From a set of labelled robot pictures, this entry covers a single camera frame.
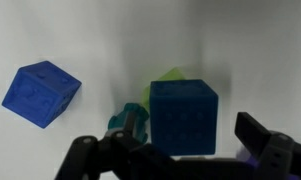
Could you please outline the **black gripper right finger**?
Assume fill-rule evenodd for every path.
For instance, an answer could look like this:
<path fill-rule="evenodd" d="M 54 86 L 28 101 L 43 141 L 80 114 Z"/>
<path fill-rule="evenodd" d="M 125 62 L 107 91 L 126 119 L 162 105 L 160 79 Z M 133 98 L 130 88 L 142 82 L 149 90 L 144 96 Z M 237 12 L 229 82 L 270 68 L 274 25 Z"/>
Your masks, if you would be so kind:
<path fill-rule="evenodd" d="M 253 180 L 301 178 L 301 144 L 290 136 L 266 129 L 247 112 L 237 114 L 235 135 L 258 161 Z"/>

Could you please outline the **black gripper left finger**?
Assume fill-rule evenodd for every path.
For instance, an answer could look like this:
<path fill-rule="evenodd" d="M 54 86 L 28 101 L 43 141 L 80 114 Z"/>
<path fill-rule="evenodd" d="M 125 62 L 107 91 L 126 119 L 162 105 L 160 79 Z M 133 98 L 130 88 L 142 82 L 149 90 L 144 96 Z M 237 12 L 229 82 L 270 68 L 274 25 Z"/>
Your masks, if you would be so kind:
<path fill-rule="evenodd" d="M 112 171 L 120 180 L 174 180 L 175 162 L 150 144 L 133 138 L 137 114 L 128 112 L 124 128 L 109 130 L 103 139 L 75 139 L 55 180 L 99 180 Z"/>

